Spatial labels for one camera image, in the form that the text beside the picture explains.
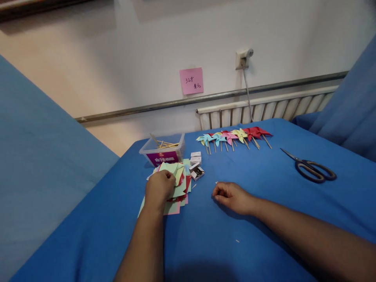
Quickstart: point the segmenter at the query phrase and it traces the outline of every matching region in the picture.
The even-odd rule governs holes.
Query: person's left hand
[[[145,188],[145,207],[163,212],[174,185],[175,176],[167,170],[150,176]]]

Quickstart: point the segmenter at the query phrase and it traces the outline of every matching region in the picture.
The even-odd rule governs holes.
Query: plastic container
[[[156,136],[158,141],[164,141],[169,143],[179,143],[177,147],[158,149],[157,144],[153,138],[150,138],[146,144],[141,148],[140,154],[155,167],[161,163],[177,163],[183,162],[185,152],[184,133],[174,134],[169,136]]]

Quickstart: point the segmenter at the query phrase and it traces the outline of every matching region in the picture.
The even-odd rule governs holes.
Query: metal pipe
[[[278,83],[273,83],[273,84],[268,84],[268,85],[250,87],[248,88],[248,90],[249,90],[249,93],[252,94],[252,93],[266,92],[266,91],[271,91],[271,90],[278,90],[278,89],[296,87],[296,86],[301,86],[301,85],[308,85],[308,84],[313,84],[313,83],[331,81],[331,80],[338,80],[338,79],[345,78],[347,73],[348,71],[336,72],[334,74],[326,74],[322,76],[314,76],[310,78],[302,78],[298,80],[284,81],[284,82],[278,82]],[[214,100],[219,100],[219,99],[224,99],[224,98],[237,97],[237,96],[242,96],[245,94],[247,94],[246,89],[239,89],[239,90],[210,94],[210,95],[205,95],[205,96],[193,97],[193,98],[188,98],[188,99],[175,100],[171,102],[158,103],[158,104],[153,104],[153,105],[148,105],[148,106],[117,110],[117,111],[107,112],[107,113],[102,113],[102,114],[95,114],[91,116],[77,117],[76,121],[78,121],[79,123],[86,123],[90,121],[98,121],[101,119],[116,118],[120,116],[128,116],[131,114],[139,114],[142,112],[151,112],[154,110],[161,110],[165,108],[179,107],[179,106],[214,101]]]

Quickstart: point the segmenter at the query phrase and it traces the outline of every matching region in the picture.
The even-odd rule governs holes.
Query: electrical outlet
[[[249,67],[249,58],[253,55],[253,49],[243,49],[236,52],[235,70],[247,69]]]

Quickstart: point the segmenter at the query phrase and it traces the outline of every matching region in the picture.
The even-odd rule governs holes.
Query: purple label
[[[146,154],[154,166],[159,166],[161,163],[177,163],[179,159],[175,151],[166,153]]]

